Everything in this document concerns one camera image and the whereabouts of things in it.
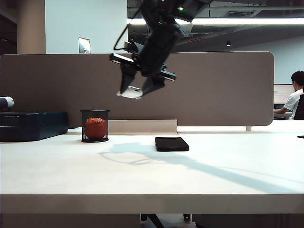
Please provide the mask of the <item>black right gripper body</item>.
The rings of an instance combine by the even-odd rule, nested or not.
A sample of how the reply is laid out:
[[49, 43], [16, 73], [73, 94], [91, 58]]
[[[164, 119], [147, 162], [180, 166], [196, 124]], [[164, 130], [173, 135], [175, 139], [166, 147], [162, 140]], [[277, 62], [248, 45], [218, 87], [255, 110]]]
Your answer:
[[158, 23], [145, 45], [134, 41], [125, 43], [124, 50], [131, 53], [131, 57], [111, 53], [110, 61], [119, 64], [122, 73], [132, 77], [140, 72], [144, 77], [156, 76], [174, 81], [176, 75], [166, 70], [165, 61], [183, 35], [184, 30], [178, 23]]

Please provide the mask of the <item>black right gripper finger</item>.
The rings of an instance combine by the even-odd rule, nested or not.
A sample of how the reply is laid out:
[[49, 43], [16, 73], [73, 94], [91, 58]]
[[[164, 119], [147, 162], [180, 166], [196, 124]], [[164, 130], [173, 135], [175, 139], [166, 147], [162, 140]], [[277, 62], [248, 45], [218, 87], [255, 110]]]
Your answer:
[[122, 72], [122, 82], [120, 87], [120, 93], [124, 93], [131, 82], [134, 80], [137, 70], [129, 65], [120, 65]]
[[141, 88], [142, 95], [145, 96], [148, 93], [165, 87], [164, 80], [165, 79], [163, 77], [158, 76], [148, 77]]

